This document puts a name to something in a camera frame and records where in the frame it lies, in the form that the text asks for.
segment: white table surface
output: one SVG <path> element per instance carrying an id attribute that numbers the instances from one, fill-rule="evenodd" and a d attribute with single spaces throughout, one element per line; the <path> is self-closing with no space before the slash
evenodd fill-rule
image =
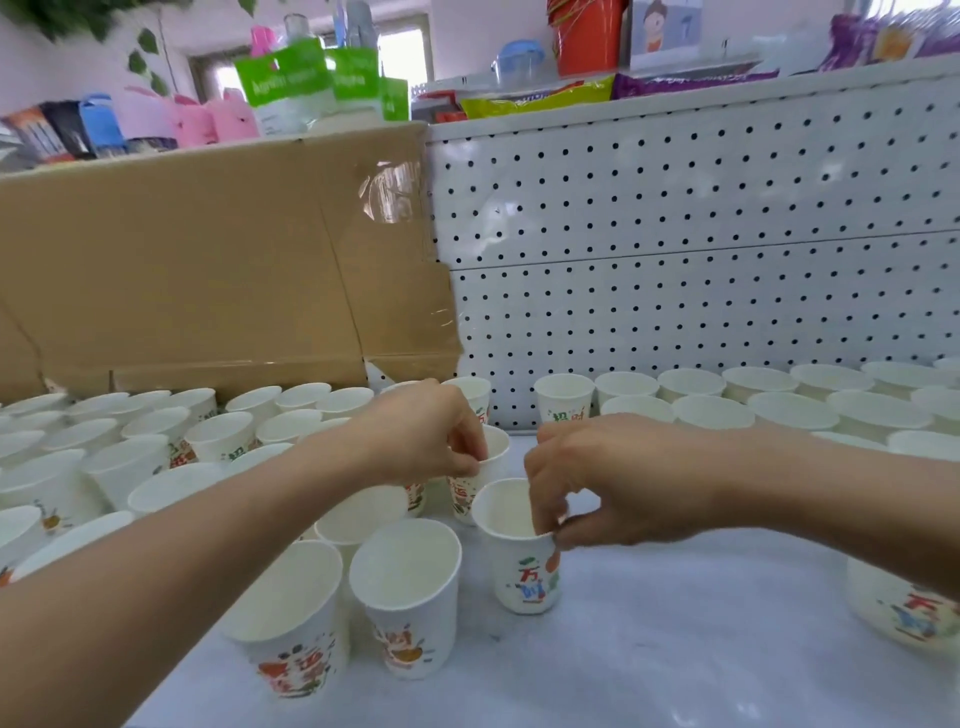
<path id="1" fill-rule="evenodd" d="M 511 456 L 533 438 L 515 437 Z M 960 725 L 952 664 L 889 642 L 843 598 L 844 557 L 757 530 L 672 546 L 564 555 L 563 595 L 539 617 L 496 602 L 476 529 L 430 492 L 464 544 L 457 643 L 420 682 L 391 677 L 354 638 L 338 690 L 278 701 L 211 631 L 140 707 L 136 728 L 944 728 Z M 590 493 L 573 503 L 591 510 Z"/>

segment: green leaf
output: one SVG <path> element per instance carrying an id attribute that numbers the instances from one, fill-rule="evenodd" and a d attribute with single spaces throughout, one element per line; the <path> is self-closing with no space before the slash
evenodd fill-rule
<path id="1" fill-rule="evenodd" d="M 160 96 L 170 95 L 170 87 L 167 85 L 167 82 L 165 82 L 153 71 L 150 73 L 150 88 L 152 88 L 154 92 L 158 93 Z"/>
<path id="2" fill-rule="evenodd" d="M 136 37 L 136 42 L 144 53 L 152 53 L 156 56 L 160 52 L 159 48 L 156 47 L 156 36 L 149 28 L 140 31 L 140 35 Z"/>
<path id="3" fill-rule="evenodd" d="M 127 58 L 127 70 L 137 76 L 142 76 L 147 72 L 147 62 L 143 60 L 139 51 L 133 51 Z"/>

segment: product box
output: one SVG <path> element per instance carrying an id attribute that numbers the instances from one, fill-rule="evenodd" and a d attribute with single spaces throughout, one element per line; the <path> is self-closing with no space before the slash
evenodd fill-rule
<path id="1" fill-rule="evenodd" d="M 423 211 L 425 130 L 0 179 L 0 302 L 27 342 L 15 368 L 5 348 L 0 381 L 41 372 L 82 395 L 211 386 L 225 400 L 266 384 L 365 385 L 365 360 L 395 381 L 452 376 L 461 348 Z"/>

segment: orange bucket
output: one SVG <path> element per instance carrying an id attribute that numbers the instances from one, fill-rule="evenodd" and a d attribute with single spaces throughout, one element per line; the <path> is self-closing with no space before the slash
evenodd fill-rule
<path id="1" fill-rule="evenodd" d="M 554 51 L 561 76 L 584 76 L 620 63 L 623 0 L 550 0 L 547 16 L 556 30 Z"/>

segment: white pegboard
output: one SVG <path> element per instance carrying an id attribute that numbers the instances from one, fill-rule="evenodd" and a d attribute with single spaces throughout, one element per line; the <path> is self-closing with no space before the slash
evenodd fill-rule
<path id="1" fill-rule="evenodd" d="M 460 374 L 493 381 L 493 421 L 535 425 L 550 371 L 953 353 L 960 61 L 936 61 L 436 133 Z"/>

